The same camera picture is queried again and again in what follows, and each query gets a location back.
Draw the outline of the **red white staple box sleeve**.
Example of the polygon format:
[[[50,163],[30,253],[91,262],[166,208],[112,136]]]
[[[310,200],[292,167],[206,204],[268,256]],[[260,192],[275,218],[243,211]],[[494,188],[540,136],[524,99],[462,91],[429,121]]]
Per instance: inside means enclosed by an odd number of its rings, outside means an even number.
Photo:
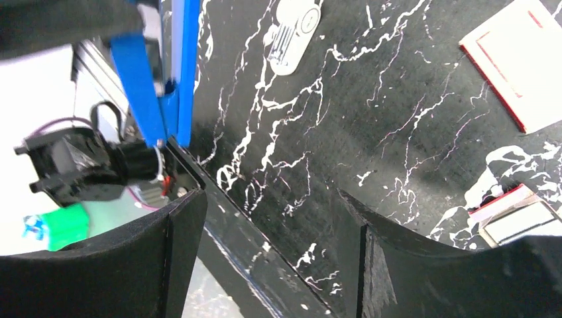
[[[525,134],[561,121],[561,25],[541,1],[513,1],[459,46]]]

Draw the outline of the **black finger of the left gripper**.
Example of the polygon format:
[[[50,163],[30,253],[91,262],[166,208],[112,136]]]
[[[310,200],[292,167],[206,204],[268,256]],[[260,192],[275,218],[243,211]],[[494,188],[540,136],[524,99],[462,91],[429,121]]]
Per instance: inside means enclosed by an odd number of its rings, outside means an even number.
[[[133,1],[2,1],[1,59],[143,28]]]

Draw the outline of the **staple box tray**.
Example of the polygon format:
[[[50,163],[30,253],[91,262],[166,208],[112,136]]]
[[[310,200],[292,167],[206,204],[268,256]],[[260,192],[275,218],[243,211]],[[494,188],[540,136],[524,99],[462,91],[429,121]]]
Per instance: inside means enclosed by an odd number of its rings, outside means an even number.
[[[470,212],[469,217],[491,248],[526,236],[561,236],[561,215],[524,184]]]

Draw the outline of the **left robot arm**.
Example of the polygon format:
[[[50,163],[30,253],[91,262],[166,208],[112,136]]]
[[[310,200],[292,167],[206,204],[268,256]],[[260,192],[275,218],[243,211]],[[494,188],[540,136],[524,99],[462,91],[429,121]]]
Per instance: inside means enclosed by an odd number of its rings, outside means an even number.
[[[95,47],[99,38],[112,52],[111,35],[142,31],[144,48],[158,91],[162,82],[162,17],[157,1],[2,1],[1,59],[45,52],[59,44],[72,46],[72,79],[89,74],[97,83],[116,74]],[[125,90],[93,105],[77,127],[39,129],[16,147],[30,157],[38,180],[34,193],[47,194],[67,207],[81,201],[111,201],[126,187],[159,182],[164,154],[146,145],[133,114],[124,112]]]

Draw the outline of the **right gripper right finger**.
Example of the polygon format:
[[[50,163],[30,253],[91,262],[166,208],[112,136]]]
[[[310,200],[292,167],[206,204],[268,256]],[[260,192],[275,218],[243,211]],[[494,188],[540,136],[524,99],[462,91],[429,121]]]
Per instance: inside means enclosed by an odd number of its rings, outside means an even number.
[[[480,252],[413,232],[335,192],[346,317],[560,317],[561,238]]]

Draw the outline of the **blue stapler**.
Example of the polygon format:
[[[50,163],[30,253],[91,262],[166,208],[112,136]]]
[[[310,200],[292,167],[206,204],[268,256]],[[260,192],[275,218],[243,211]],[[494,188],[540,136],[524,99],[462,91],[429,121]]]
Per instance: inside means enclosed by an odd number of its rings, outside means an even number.
[[[109,40],[110,53],[129,108],[149,146],[170,138],[187,147],[191,141],[200,1],[172,2],[171,74],[159,93],[142,30]]]

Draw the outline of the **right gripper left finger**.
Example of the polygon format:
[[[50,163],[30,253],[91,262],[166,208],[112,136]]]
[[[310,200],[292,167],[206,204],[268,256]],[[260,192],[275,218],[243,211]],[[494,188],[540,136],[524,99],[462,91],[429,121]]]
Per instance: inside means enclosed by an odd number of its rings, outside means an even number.
[[[2,317],[181,317],[207,212],[195,189],[62,250],[1,257]]]

